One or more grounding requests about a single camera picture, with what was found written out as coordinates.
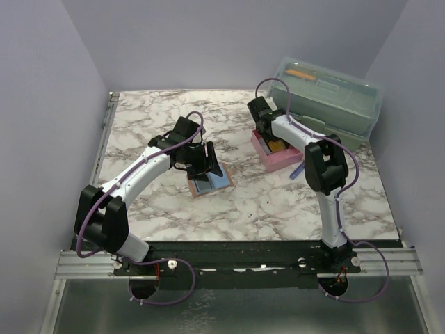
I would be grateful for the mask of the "tan leather card holder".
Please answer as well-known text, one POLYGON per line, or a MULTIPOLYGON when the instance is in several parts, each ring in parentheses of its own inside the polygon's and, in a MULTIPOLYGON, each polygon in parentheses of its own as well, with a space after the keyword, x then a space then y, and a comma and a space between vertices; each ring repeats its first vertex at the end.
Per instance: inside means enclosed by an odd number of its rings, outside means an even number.
POLYGON ((223 172, 223 176, 222 177, 214 175, 213 173, 207 173, 207 176, 209 178, 208 181, 210 181, 212 183, 212 185, 213 185, 213 190, 212 191, 210 191, 208 193, 201 194, 201 195, 197 195, 196 192, 195 192, 195 188, 193 186, 193 181, 190 181, 190 180, 188 181, 188 186, 189 186, 189 189, 191 191, 191 194, 192 194, 193 198, 199 198, 199 197, 202 197, 204 195, 213 193, 215 191, 226 189, 228 187, 234 186, 234 182, 233 182, 231 173, 230 173, 229 169, 227 168, 227 165, 224 164, 224 163, 221 163, 219 165, 220 165, 220 168, 221 168, 221 170, 223 172))

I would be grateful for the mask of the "black gold credit card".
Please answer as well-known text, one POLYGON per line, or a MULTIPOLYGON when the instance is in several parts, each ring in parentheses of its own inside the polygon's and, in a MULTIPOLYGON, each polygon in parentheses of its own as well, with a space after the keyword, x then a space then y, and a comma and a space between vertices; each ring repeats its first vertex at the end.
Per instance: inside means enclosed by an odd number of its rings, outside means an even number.
POLYGON ((197 195, 208 193, 213 190, 213 185, 210 181, 195 180, 193 181, 193 186, 197 195))

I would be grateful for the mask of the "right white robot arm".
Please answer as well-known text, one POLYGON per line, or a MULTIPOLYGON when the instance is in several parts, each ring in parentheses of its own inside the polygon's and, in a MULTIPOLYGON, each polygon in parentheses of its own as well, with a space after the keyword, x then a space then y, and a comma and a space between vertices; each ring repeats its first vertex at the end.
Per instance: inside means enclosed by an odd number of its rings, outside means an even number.
POLYGON ((348 166, 337 136, 313 132, 285 114, 272 110, 264 97, 248 103, 257 132, 263 139, 280 139, 304 155, 305 179, 316 193, 321 211, 321 267, 330 273, 344 266, 352 246, 344 236, 344 209, 340 191, 346 185, 348 166))

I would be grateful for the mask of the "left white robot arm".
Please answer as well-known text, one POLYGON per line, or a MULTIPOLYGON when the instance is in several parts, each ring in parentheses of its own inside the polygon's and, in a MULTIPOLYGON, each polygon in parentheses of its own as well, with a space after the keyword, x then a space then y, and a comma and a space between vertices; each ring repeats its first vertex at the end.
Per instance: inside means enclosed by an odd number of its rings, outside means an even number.
POLYGON ((127 210, 131 203, 160 175, 174 168, 186 172, 190 181, 208 181, 210 173, 223 176, 211 141, 204 142, 204 122, 189 116, 178 118, 174 128, 152 138, 143 153, 117 177, 101 186, 86 186, 80 195, 74 231, 81 258, 83 240, 99 250, 125 257, 140 275, 154 266, 149 244, 129 231, 127 210))

